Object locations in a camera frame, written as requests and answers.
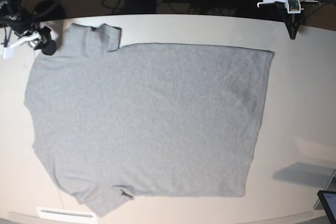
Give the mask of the tablet screen corner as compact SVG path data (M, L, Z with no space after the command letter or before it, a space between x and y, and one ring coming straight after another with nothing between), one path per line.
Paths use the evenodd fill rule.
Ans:
M331 224L335 224L335 192L320 190L317 193Z

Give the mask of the grey T-shirt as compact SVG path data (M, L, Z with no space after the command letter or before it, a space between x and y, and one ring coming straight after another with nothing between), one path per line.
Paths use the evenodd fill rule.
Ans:
M24 104L52 181L99 217L135 196L242 197L273 53L119 43L72 24L34 61Z

